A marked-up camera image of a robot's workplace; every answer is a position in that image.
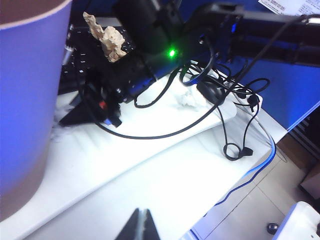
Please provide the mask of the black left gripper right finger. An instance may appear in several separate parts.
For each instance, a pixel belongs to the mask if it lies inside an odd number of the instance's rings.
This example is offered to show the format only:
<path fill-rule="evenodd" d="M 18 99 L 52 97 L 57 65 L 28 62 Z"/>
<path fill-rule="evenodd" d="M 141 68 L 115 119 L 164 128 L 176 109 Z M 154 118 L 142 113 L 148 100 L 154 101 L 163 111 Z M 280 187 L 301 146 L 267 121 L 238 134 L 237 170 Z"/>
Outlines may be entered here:
<path fill-rule="evenodd" d="M 143 211 L 142 223 L 142 240 L 160 240 L 158 230 L 149 209 Z"/>

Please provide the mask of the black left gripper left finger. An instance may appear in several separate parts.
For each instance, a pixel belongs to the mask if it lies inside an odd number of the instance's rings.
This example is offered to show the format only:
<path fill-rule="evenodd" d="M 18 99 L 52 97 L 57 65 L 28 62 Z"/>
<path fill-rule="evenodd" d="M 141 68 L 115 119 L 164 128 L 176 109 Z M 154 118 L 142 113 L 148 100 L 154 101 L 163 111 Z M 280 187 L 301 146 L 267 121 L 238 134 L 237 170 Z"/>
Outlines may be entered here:
<path fill-rule="evenodd" d="M 140 210 L 136 208 L 131 214 L 130 218 L 125 223 L 122 230 L 119 232 L 115 240 L 134 240 L 136 237 L 136 230 L 138 227 Z"/>

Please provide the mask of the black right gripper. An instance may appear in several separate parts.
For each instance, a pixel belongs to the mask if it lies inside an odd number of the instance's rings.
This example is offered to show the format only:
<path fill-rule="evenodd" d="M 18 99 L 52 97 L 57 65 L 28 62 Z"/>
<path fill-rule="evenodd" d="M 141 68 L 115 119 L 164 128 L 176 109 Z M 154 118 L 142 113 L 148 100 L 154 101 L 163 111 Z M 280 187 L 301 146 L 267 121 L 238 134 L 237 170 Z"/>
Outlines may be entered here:
<path fill-rule="evenodd" d="M 157 57 L 124 56 L 111 63 L 96 56 L 91 63 L 84 89 L 89 107 L 79 103 L 59 124 L 106 123 L 117 128 L 122 124 L 120 104 L 133 101 L 157 81 Z"/>

